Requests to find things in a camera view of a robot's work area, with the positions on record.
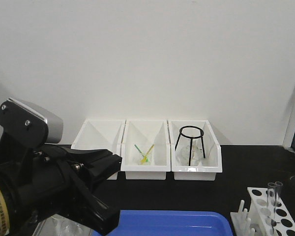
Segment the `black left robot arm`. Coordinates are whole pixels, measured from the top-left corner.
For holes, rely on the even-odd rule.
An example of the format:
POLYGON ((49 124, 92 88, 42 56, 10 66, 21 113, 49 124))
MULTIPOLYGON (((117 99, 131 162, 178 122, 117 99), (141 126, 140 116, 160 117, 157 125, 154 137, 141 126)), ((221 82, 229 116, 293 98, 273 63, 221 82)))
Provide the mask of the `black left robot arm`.
POLYGON ((122 158, 106 149, 74 150, 46 139, 7 133, 0 140, 0 236, 24 235, 58 214, 107 235, 120 211, 93 191, 120 170, 122 158))

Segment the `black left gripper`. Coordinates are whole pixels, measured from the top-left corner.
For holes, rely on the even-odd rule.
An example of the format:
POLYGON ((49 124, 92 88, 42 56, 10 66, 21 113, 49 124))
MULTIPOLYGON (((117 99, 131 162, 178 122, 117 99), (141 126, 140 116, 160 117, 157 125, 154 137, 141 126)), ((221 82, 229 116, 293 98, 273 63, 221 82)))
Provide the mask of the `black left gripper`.
POLYGON ((30 147, 3 133, 0 139, 0 229, 28 229, 59 214, 108 234, 120 210, 93 195, 120 171, 122 158, 107 149, 56 145, 30 147))

